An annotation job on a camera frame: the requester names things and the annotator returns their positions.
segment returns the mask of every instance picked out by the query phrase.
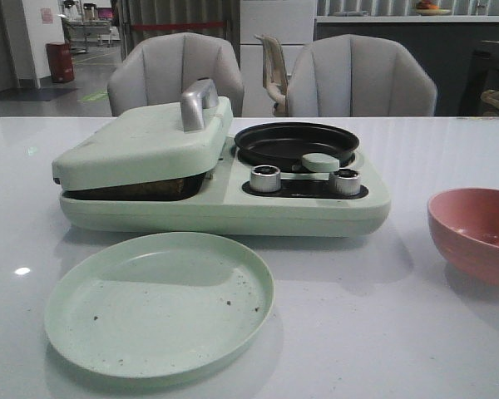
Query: white chair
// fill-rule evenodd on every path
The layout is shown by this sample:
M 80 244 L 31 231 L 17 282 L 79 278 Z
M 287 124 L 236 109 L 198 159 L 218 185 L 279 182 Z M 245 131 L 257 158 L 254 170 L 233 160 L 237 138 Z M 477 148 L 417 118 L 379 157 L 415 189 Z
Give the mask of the white chair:
M 274 115 L 287 116 L 286 91 L 289 84 L 283 48 L 275 37 L 255 35 L 263 45 L 263 87 L 275 101 Z
M 304 47 L 287 90 L 289 116 L 432 116 L 437 88 L 408 50 L 342 35 Z
M 244 86 L 229 42 L 196 33 L 176 33 L 147 39 L 136 46 L 107 84 L 113 116 L 138 106 L 178 102 L 194 81 L 211 78 L 219 96 L 242 114 Z

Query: mint green plate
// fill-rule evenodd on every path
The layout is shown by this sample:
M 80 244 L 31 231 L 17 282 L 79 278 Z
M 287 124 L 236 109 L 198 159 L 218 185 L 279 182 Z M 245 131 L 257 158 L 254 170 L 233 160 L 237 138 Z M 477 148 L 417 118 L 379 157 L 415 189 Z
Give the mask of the mint green plate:
M 153 234 L 68 272 L 44 323 L 52 345 L 80 367 L 176 383 L 234 360 L 273 296 L 270 271 L 244 245 L 211 234 Z

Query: silver lid handle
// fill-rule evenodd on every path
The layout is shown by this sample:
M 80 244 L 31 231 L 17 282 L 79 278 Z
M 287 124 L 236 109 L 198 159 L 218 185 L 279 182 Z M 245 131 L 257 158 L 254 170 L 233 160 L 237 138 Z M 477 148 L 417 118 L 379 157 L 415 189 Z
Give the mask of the silver lid handle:
M 199 79 L 192 83 L 180 99 L 183 131 L 205 129 L 204 108 L 218 106 L 218 93 L 212 79 Z

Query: black nonstick pan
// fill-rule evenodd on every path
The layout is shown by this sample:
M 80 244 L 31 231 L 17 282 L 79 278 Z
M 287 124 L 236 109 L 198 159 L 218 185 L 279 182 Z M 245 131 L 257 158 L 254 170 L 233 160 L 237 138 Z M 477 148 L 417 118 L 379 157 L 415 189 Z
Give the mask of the black nonstick pan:
M 334 126 L 307 122 L 277 122 L 251 126 L 235 136 L 239 157 L 252 165 L 274 165 L 283 172 L 307 173 L 304 155 L 331 155 L 346 165 L 358 147 L 358 137 Z

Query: bowl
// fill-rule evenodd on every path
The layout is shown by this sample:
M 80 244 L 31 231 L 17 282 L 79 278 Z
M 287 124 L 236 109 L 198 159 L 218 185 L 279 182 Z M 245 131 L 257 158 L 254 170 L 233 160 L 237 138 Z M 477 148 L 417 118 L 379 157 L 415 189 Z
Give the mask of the bowl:
M 499 190 L 443 191 L 428 201 L 427 212 L 440 254 L 461 271 L 499 285 Z

